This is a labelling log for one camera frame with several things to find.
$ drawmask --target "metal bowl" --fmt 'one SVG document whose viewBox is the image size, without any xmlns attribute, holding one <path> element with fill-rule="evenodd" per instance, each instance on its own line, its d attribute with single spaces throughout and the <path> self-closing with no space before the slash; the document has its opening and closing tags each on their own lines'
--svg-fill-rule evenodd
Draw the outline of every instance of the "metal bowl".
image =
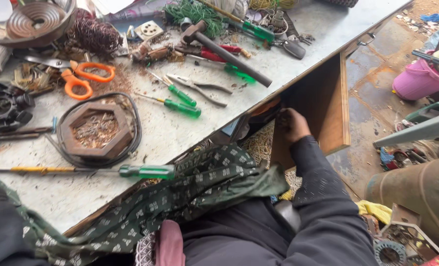
<svg viewBox="0 0 439 266">
<path fill-rule="evenodd" d="M 27 38 L 10 39 L 8 36 L 5 38 L 0 38 L 0 45 L 19 49 L 44 47 L 62 37 L 63 34 L 66 33 L 66 31 L 68 31 L 74 24 L 76 0 L 56 0 L 54 2 L 65 12 L 65 16 L 62 18 L 58 26 L 52 28 L 50 31 Z"/>
</svg>

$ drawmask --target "electrical socket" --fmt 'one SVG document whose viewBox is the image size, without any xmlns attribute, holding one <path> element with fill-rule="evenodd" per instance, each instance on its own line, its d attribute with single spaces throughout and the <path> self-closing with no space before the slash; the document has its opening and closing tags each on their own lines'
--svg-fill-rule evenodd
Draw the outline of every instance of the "electrical socket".
<svg viewBox="0 0 439 266">
<path fill-rule="evenodd" d="M 161 35 L 164 33 L 164 30 L 151 20 L 135 28 L 134 32 L 138 34 L 143 41 L 146 41 Z"/>
</svg>

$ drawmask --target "green wire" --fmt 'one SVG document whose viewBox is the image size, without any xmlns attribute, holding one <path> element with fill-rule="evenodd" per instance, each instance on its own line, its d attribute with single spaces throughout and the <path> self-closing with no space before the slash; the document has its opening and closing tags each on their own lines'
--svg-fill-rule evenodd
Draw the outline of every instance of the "green wire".
<svg viewBox="0 0 439 266">
<path fill-rule="evenodd" d="M 175 4 L 166 4 L 164 10 L 174 17 L 174 24 L 180 24 L 185 17 L 190 18 L 195 24 L 200 20 L 204 20 L 207 25 L 204 34 L 208 37 L 217 37 L 224 31 L 223 17 L 204 4 L 190 3 L 188 0 L 176 0 Z"/>
</svg>

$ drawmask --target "orange scissors handle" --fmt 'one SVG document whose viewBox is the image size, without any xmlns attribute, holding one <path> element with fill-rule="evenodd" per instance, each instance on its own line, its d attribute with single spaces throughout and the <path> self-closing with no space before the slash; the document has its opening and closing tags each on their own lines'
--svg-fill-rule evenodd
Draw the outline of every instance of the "orange scissors handle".
<svg viewBox="0 0 439 266">
<path fill-rule="evenodd" d="M 74 98 L 75 100 L 85 100 L 92 96 L 93 90 L 90 87 L 90 83 L 88 81 L 82 81 L 78 79 L 76 76 L 74 76 L 70 69 L 65 69 L 60 76 L 65 81 L 65 93 L 68 94 L 70 97 Z M 75 94 L 72 91 L 72 88 L 76 85 L 84 87 L 86 93 L 83 95 Z"/>
<path fill-rule="evenodd" d="M 77 61 L 70 60 L 70 67 L 74 70 L 74 72 L 77 75 L 84 77 L 86 79 L 95 81 L 95 82 L 110 82 L 115 77 L 115 69 L 116 68 L 114 66 L 108 66 L 105 64 L 93 63 L 93 62 L 78 63 Z M 87 67 L 103 69 L 106 72 L 108 72 L 110 74 L 110 76 L 105 78 L 105 77 L 101 77 L 101 76 L 98 76 L 98 75 L 95 75 L 92 73 L 85 72 L 84 70 Z"/>
</svg>

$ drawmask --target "drawer handle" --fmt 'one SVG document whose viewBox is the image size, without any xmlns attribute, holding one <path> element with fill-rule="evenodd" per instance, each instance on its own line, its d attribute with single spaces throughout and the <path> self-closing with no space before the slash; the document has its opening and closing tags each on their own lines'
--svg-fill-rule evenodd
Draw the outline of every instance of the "drawer handle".
<svg viewBox="0 0 439 266">
<path fill-rule="evenodd" d="M 367 43 L 359 41 L 358 45 L 367 46 L 368 44 L 370 44 L 371 42 L 373 42 L 376 39 L 376 35 L 374 33 L 368 33 L 368 35 L 372 39 L 370 41 L 368 41 Z"/>
</svg>

